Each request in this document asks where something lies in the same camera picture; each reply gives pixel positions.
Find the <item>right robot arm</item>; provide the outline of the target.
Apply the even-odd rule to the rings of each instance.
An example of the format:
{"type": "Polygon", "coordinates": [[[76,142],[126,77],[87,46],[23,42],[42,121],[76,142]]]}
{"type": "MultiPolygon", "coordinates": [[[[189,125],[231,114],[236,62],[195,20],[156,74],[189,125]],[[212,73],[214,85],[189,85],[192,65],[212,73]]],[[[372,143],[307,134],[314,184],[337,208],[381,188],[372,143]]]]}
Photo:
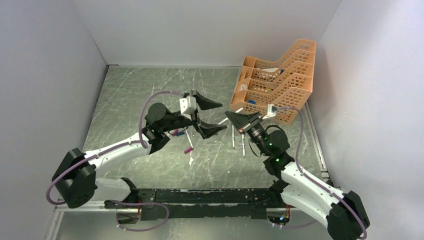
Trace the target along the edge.
{"type": "Polygon", "coordinates": [[[361,197],[354,191],[344,192],[304,169],[298,157],[288,154],[291,147],[280,127],[271,132],[262,126],[259,112],[242,114],[225,112],[241,135],[248,135],[260,153],[263,164],[277,181],[270,187],[270,202],[275,207],[287,204],[308,214],[322,224],[334,240],[365,240],[370,226],[361,197]]]}

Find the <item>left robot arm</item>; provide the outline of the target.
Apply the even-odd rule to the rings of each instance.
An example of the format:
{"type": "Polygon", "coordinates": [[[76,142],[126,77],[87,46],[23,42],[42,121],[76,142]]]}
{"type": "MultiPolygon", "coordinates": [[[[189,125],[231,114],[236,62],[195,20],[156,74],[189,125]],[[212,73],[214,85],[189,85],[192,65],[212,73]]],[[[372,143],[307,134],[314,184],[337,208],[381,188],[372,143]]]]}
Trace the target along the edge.
{"type": "Polygon", "coordinates": [[[67,205],[70,209],[90,200],[119,201],[132,208],[139,200],[135,186],[126,178],[99,178],[107,171],[127,161],[152,155],[169,141],[167,132],[194,127],[203,139],[226,129],[224,124],[206,123],[199,110],[221,108],[222,103],[201,95],[196,90],[178,92],[165,90],[151,95],[140,114],[138,130],[132,136],[96,150],[68,151],[52,176],[46,190],[46,200],[52,205],[67,205]]]}

